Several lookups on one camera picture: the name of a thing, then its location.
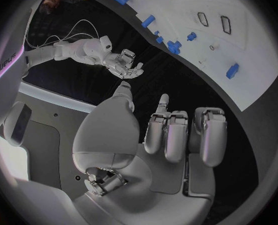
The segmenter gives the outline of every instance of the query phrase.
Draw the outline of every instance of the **hole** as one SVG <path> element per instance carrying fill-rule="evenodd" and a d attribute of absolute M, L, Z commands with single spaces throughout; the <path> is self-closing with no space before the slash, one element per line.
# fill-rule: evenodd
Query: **hole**
<path fill-rule="evenodd" d="M 221 16 L 223 31 L 226 34 L 231 34 L 230 20 L 226 16 Z"/>
<path fill-rule="evenodd" d="M 198 18 L 199 18 L 199 21 L 201 22 L 201 24 L 204 25 L 205 27 L 208 27 L 209 23 L 206 19 L 205 14 L 203 12 L 199 12 L 197 15 L 198 15 Z"/>

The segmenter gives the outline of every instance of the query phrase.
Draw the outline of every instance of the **hair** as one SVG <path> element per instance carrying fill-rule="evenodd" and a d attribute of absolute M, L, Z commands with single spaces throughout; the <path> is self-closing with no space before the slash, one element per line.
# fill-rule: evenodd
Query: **hair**
<path fill-rule="evenodd" d="M 50 13 L 53 12 L 53 10 L 54 10 L 54 7 L 51 7 L 48 4 L 42 4 L 40 6 L 40 13 L 41 14 L 49 15 Z"/>

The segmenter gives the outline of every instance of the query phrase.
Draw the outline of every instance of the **white robot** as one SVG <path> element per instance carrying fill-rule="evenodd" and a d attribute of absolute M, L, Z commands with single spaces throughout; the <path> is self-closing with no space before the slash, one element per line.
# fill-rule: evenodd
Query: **white robot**
<path fill-rule="evenodd" d="M 35 65 L 52 59 L 60 61 L 67 58 L 88 65 L 103 65 L 121 79 L 133 79 L 143 74 L 143 63 L 131 68 L 135 58 L 132 51 L 124 49 L 121 54 L 117 54 L 111 50 L 112 43 L 108 36 L 100 39 L 80 39 L 73 43 L 62 40 L 50 46 L 39 47 L 25 52 L 28 64 L 23 77 L 27 76 L 28 70 Z"/>

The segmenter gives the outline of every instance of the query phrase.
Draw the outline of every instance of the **light strip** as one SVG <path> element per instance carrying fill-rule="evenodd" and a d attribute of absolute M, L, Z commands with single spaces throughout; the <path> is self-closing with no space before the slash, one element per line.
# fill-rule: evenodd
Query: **light strip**
<path fill-rule="evenodd" d="M 12 66 L 14 65 L 14 63 L 21 57 L 21 55 L 24 52 L 24 46 L 22 46 L 22 49 L 20 50 L 19 54 L 16 56 L 16 58 L 9 64 L 7 65 L 7 68 L 5 68 L 2 72 L 0 72 L 0 78 L 2 77 L 2 75 Z"/>

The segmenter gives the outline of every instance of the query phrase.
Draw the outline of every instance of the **cable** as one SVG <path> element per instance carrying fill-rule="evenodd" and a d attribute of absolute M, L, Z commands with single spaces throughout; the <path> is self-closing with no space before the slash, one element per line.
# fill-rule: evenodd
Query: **cable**
<path fill-rule="evenodd" d="M 79 21 L 73 26 L 73 28 L 70 30 L 70 32 L 68 33 L 67 36 L 69 36 L 69 34 L 73 31 L 73 29 L 76 27 L 76 25 L 77 25 L 78 23 L 80 23 L 81 21 L 86 21 L 86 22 L 88 22 L 89 24 L 91 24 L 91 25 L 93 26 L 93 28 L 94 28 L 96 34 L 97 34 L 98 39 L 99 39 L 99 34 L 98 34 L 96 28 L 94 27 L 94 25 L 93 25 L 90 21 L 85 20 L 85 19 L 79 20 Z M 60 38 L 59 38 L 58 36 L 56 36 L 56 35 L 52 35 L 52 36 L 50 36 L 49 38 L 57 37 L 59 40 L 46 43 L 46 42 L 48 41 L 48 39 L 49 39 L 49 38 L 47 38 L 47 39 L 45 40 L 45 42 L 44 42 L 42 45 L 40 45 L 40 46 L 33 46 L 33 45 L 31 45 L 31 44 L 28 42 L 28 34 L 29 34 L 29 28 L 28 28 L 28 31 L 27 31 L 26 42 L 27 42 L 28 45 L 29 45 L 31 48 L 33 48 L 33 49 L 40 48 L 40 47 L 43 47 L 43 46 L 45 46 L 45 45 L 52 44 L 52 43 L 56 43 L 56 42 L 60 42 L 60 41 L 63 41 L 63 40 L 67 40 L 67 39 L 70 39 L 70 38 L 72 38 L 72 37 L 74 37 L 74 36 L 76 36 L 76 35 L 80 35 L 80 34 L 88 35 L 88 36 L 90 36 L 91 38 L 93 38 L 91 35 L 86 34 L 86 33 L 82 33 L 82 32 L 81 32 L 81 33 L 78 33 L 78 34 L 75 34 L 75 35 L 73 35 L 73 36 L 70 36 L 70 37 L 65 36 L 63 39 L 60 39 Z"/>

